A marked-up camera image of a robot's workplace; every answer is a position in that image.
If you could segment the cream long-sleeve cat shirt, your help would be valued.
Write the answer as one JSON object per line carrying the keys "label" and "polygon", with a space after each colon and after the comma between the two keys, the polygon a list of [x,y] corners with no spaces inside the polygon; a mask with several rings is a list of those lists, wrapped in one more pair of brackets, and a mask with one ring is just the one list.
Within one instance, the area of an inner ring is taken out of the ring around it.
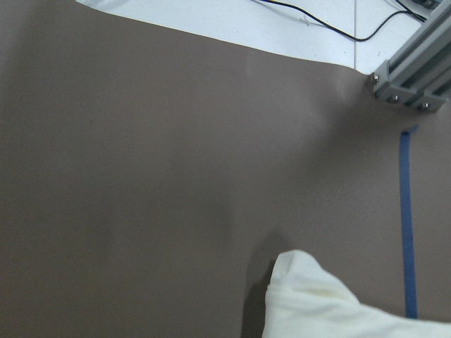
{"label": "cream long-sleeve cat shirt", "polygon": [[362,304],[309,253],[280,253],[265,295],[263,337],[449,337],[450,324]]}

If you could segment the grey aluminium frame post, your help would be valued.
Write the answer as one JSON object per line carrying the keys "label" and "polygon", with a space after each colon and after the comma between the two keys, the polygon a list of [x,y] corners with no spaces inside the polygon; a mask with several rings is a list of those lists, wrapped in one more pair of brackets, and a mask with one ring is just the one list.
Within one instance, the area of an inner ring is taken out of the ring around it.
{"label": "grey aluminium frame post", "polygon": [[450,2],[443,1],[374,72],[376,99],[422,111],[450,100]]}

